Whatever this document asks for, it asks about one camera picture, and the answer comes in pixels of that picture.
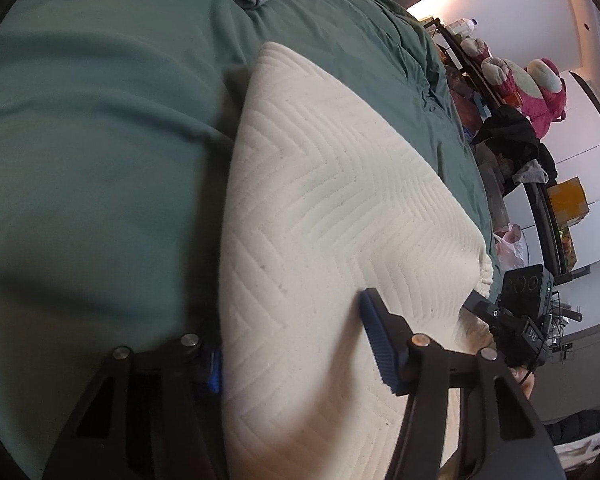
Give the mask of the right hand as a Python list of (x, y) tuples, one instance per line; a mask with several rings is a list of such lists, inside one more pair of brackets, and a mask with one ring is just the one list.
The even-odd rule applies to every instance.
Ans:
[(511, 368), (509, 371), (516, 382), (518, 382), (518, 385), (520, 385), (522, 393), (527, 399), (530, 399), (535, 384), (535, 376), (532, 371), (523, 366)]

